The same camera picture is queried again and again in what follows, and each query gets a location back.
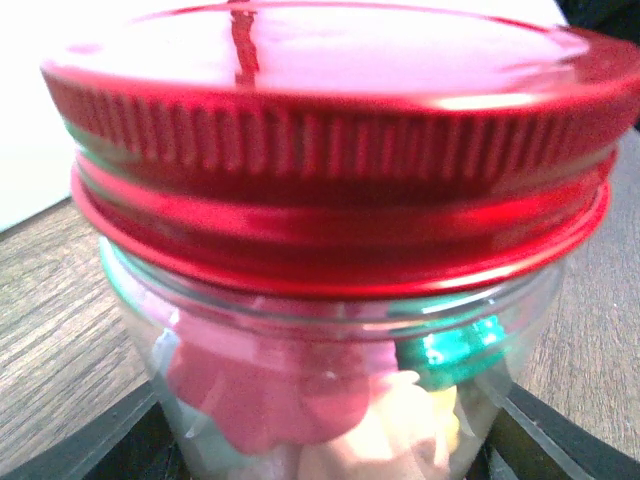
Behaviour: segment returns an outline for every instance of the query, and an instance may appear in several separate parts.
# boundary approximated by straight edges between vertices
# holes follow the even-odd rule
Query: metal lid
[[[125,250],[311,297],[464,290],[580,244],[640,111],[640,53],[420,7],[231,3],[43,63],[73,194]]]

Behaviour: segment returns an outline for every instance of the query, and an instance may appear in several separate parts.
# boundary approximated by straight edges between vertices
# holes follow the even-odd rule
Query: yellow candy
[[[433,398],[433,404],[435,409],[436,418],[440,427],[444,430],[447,437],[447,445],[449,447],[449,453],[453,453],[460,444],[459,432],[460,421],[458,417],[453,413],[453,409],[456,406],[456,397],[458,389],[454,385],[446,390],[440,390],[438,392],[429,392]]]

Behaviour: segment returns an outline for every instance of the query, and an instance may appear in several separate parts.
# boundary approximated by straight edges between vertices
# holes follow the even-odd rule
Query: black base
[[[468,480],[640,478],[640,463],[514,386]],[[148,384],[0,480],[189,480]]]

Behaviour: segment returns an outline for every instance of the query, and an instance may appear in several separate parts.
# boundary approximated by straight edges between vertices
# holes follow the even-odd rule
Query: wrapped candy
[[[432,395],[401,372],[375,398],[362,422],[329,442],[302,449],[299,480],[439,480],[457,447],[455,387]]]
[[[286,301],[272,304],[273,309],[292,308]],[[238,328],[245,321],[240,314],[234,326],[208,323],[196,326],[198,336],[182,335],[196,329],[190,323],[195,321],[182,315],[174,325],[182,342],[167,370],[167,384],[179,399],[212,418],[238,452],[260,456],[281,444],[322,443],[364,417],[373,368],[367,359],[377,358],[375,344],[307,340],[295,329],[261,336]]]
[[[422,298],[393,302],[391,315],[419,315],[423,311],[442,309],[464,301],[468,294],[454,294],[435,299]],[[491,368],[508,352],[506,332],[497,315],[486,315],[478,307],[459,315],[444,314],[437,324],[443,331],[426,337],[396,342],[396,356],[402,369],[421,374],[420,384],[427,390],[443,390],[473,378]]]

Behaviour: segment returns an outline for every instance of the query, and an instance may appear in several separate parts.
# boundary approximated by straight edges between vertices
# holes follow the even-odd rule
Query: clear plastic jar
[[[194,479],[462,479],[531,352],[561,263],[421,299],[223,290],[101,240]]]

